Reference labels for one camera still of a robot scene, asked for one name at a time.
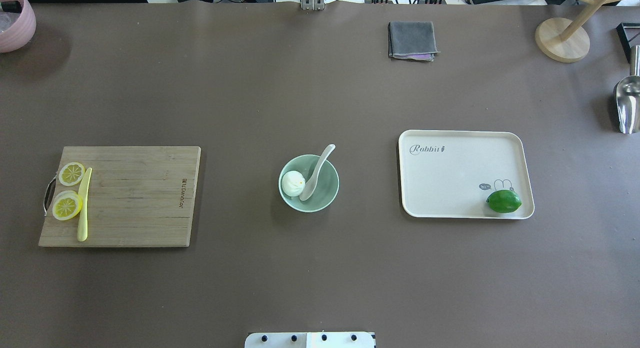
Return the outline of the pink bowl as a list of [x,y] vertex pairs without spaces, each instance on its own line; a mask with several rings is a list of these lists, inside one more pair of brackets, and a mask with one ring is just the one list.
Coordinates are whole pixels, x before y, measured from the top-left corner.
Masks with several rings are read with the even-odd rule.
[[18,1],[22,7],[20,13],[1,13],[0,52],[13,52],[27,45],[34,37],[37,26],[35,14],[28,0],[1,1]]

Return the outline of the grey folded cloth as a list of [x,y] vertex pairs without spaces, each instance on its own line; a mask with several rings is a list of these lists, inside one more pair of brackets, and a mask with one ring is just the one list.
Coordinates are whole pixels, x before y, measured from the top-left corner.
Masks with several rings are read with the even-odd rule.
[[391,21],[388,24],[388,56],[394,59],[432,62],[439,53],[434,24]]

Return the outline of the white ceramic spoon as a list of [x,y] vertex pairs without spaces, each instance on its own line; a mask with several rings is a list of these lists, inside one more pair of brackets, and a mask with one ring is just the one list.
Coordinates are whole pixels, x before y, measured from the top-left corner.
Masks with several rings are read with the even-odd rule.
[[313,173],[310,179],[306,181],[305,187],[302,190],[301,195],[299,196],[299,199],[301,201],[306,201],[313,195],[318,185],[320,171],[322,170],[323,164],[325,163],[325,161],[327,160],[329,155],[334,151],[335,148],[336,146],[334,144],[329,144],[323,150],[322,154],[320,154],[320,157],[318,158],[318,161],[313,170]]

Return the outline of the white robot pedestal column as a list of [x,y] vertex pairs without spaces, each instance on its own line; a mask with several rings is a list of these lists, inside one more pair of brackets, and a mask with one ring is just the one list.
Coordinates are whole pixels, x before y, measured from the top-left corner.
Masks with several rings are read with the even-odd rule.
[[244,347],[376,347],[374,332],[254,332],[247,335]]

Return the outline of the green lime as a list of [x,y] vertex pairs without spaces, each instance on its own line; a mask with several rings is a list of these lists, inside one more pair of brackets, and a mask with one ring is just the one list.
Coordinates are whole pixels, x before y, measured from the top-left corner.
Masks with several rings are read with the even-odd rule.
[[494,191],[486,202],[492,211],[502,214],[515,212],[522,205],[520,196],[513,190]]

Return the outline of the wooden mug tree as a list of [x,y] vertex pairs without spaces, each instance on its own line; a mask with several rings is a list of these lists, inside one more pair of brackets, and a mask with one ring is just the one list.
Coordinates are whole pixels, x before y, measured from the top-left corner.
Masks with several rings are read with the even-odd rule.
[[585,9],[573,21],[567,18],[550,18],[535,30],[535,43],[549,58],[574,63],[585,58],[590,49],[590,39],[582,28],[595,12],[605,4],[624,0],[578,0]]

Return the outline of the lemon slice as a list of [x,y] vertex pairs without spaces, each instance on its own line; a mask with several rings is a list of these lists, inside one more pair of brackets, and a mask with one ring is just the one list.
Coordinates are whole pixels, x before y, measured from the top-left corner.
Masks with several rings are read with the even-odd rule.
[[83,199],[72,190],[66,190],[55,196],[52,214],[54,218],[65,221],[78,215],[83,207]]
[[82,181],[85,172],[86,168],[82,163],[70,162],[61,168],[57,178],[63,186],[74,186]]

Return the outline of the mint green bowl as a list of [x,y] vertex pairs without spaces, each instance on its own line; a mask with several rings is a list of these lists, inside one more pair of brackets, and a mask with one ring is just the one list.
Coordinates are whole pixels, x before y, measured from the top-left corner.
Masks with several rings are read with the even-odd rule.
[[318,155],[314,154],[297,156],[288,161],[288,163],[283,166],[281,172],[279,173],[279,194],[281,195],[283,201],[288,206],[292,207],[292,209],[304,213],[317,212],[329,206],[338,194],[338,172],[329,160],[326,160],[323,163],[322,168],[318,174],[319,177],[316,189],[314,190],[313,195],[311,195],[308,200],[301,201],[298,197],[291,197],[284,193],[283,188],[281,187],[281,182],[286,172],[298,171],[304,176],[306,180],[309,180],[314,172],[314,168],[318,159]]

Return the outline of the bamboo cutting board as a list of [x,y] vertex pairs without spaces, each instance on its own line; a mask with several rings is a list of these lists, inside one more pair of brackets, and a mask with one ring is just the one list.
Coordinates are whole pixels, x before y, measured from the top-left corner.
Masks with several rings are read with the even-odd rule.
[[50,207],[41,247],[187,247],[201,162],[197,146],[66,146],[59,167],[92,168],[87,239],[78,218],[57,220]]

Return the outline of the white steamed bun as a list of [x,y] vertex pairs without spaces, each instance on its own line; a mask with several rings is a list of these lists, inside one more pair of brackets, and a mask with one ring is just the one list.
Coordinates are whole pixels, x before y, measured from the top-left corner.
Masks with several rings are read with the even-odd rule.
[[300,196],[306,187],[306,179],[302,173],[292,170],[286,172],[281,179],[281,188],[285,195],[290,197]]

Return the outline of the cream plastic tray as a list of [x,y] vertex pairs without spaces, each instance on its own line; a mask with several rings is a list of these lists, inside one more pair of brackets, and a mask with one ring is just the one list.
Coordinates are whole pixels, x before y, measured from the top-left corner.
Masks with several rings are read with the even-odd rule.
[[[524,147],[514,133],[407,130],[398,138],[398,166],[410,216],[526,219],[534,213]],[[499,190],[513,190],[519,209],[490,209],[487,198]]]

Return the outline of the metal scoop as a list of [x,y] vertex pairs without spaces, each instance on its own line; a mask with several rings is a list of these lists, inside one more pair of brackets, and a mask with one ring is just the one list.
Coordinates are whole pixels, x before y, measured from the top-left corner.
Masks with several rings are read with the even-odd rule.
[[619,129],[623,134],[634,134],[640,130],[640,47],[630,51],[630,75],[619,81],[614,88]]

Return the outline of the yellow plastic knife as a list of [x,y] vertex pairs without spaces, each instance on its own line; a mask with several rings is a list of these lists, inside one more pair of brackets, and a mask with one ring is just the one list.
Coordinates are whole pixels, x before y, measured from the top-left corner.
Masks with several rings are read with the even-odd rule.
[[89,236],[89,186],[93,168],[88,167],[78,187],[78,196],[81,199],[82,207],[78,213],[77,240],[86,241]]

